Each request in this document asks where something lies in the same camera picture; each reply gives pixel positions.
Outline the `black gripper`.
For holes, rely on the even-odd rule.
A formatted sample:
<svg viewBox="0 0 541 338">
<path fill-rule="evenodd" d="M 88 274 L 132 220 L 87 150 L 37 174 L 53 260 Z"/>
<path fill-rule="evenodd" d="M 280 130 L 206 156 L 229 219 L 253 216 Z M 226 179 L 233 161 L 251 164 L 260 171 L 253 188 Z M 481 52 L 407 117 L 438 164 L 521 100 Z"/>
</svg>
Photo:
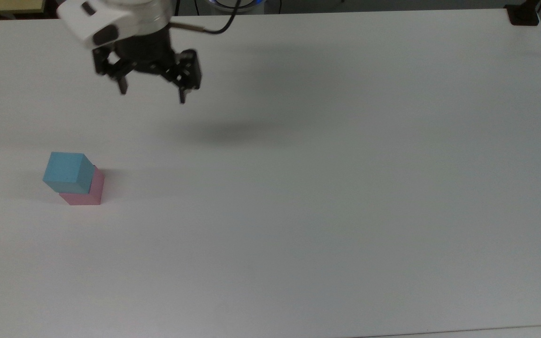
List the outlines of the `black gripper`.
<svg viewBox="0 0 541 338">
<path fill-rule="evenodd" d="M 186 103 L 191 91 L 199 90 L 202 70 L 195 49 L 174 52 L 168 29 L 143 36 L 132 36 L 115 41 L 113 50 L 119 57 L 110 63 L 112 50 L 107 46 L 93 49 L 93 64 L 97 75 L 108 76 L 116 82 L 121 95 L 128 90 L 127 74 L 133 70 L 162 74 L 178 88 L 179 102 Z"/>
</svg>

